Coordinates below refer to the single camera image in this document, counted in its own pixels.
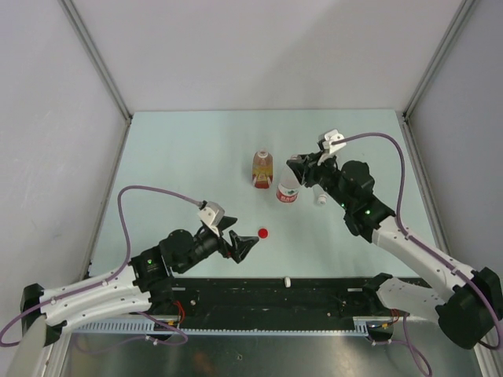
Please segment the amber tea bottle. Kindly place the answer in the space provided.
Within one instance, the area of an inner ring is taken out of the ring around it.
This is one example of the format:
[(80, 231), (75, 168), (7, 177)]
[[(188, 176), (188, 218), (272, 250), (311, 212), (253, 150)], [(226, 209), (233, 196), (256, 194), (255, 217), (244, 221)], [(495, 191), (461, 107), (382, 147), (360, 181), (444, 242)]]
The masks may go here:
[(257, 151), (252, 161), (252, 185), (257, 189), (268, 189), (273, 177), (273, 156), (265, 149)]

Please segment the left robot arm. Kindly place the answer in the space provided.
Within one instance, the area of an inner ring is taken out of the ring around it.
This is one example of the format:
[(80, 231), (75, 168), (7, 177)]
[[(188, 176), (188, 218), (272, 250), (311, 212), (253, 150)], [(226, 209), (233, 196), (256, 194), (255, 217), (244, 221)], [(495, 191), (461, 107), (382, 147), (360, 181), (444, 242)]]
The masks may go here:
[(242, 262), (259, 242), (257, 236), (239, 236), (202, 224), (195, 234), (176, 229), (155, 247), (133, 257), (122, 269), (46, 290), (27, 286), (22, 295), (21, 320), (27, 333), (38, 318), (46, 324), (46, 344), (88, 323), (127, 313), (163, 314), (174, 304), (175, 275), (183, 274), (214, 253)]

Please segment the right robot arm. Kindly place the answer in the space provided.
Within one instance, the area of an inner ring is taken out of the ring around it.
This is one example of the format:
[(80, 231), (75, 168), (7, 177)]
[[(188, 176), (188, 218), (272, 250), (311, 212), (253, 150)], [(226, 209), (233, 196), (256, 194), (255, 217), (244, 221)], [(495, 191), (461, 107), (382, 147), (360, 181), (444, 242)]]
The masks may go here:
[(429, 320), (466, 350), (482, 343), (491, 330), (502, 334), (501, 281), (494, 271), (477, 271), (417, 237), (396, 210), (374, 195), (367, 163), (351, 160), (338, 167), (334, 159), (318, 159), (317, 153), (301, 155), (287, 165), (302, 186), (320, 186), (343, 208), (352, 235), (394, 255), (427, 283), (417, 286), (381, 273), (362, 296), (368, 313), (397, 309)]

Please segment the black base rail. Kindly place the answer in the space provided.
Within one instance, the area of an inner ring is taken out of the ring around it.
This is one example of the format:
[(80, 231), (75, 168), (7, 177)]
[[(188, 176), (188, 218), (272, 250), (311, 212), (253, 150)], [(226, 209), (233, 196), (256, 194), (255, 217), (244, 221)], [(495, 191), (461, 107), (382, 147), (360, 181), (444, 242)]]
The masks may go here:
[(369, 278), (176, 278), (174, 301), (161, 315), (183, 309), (182, 328), (225, 331), (335, 331), (355, 317), (391, 319), (392, 307), (370, 293)]

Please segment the aluminium corner frame post right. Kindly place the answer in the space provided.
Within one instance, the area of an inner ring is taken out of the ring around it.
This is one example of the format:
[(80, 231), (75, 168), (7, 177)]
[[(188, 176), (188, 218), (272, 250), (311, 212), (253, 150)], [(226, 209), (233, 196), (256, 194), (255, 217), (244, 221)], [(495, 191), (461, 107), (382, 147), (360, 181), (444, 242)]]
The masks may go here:
[(439, 73), (439, 70), (441, 69), (444, 61), (449, 56), (450, 51), (461, 36), (465, 25), (469, 21), (478, 4), (479, 1), (476, 0), (461, 1), (461, 4), (458, 6), (456, 13), (453, 16), (453, 19), (450, 21), (443, 37), (436, 47), (433, 56), (429, 60), (423, 75), (420, 77), (420, 81), (413, 91), (411, 98), (408, 100), (406, 106), (402, 111), (402, 116), (405, 120), (410, 119), (413, 115), (422, 97), (428, 91), (428, 87), (431, 85), (431, 82)]

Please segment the aluminium corner frame post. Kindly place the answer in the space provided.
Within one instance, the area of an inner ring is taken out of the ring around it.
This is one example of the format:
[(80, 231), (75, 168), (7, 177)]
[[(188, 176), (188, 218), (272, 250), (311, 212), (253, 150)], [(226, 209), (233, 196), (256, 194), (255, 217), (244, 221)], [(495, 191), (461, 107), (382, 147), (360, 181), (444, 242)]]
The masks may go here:
[(410, 119), (413, 115), (422, 97), (428, 91), (428, 87), (431, 85), (431, 82), (439, 73), (439, 70), (441, 69), (444, 61), (449, 56), (450, 51), (461, 36), (465, 25), (469, 21), (478, 4), (479, 1), (476, 0), (461, 1), (461, 4), (458, 6), (456, 13), (453, 16), (453, 19), (450, 21), (443, 37), (436, 47), (433, 56), (429, 60), (423, 75), (420, 77), (420, 81), (413, 91), (411, 98), (408, 100), (406, 106), (402, 111), (402, 116), (405, 120)]
[(75, 3), (72, 0), (59, 0), (58, 3), (119, 113), (127, 122), (131, 121), (132, 114)]

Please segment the aluminium corner frame post left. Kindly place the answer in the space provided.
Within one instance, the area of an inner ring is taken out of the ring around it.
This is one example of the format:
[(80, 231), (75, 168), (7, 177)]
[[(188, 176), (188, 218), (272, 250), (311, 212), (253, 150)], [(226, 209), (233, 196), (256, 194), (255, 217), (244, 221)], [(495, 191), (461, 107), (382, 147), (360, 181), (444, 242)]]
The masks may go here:
[(75, 3), (72, 0), (59, 0), (58, 3), (119, 113), (127, 122), (131, 121), (132, 114)]

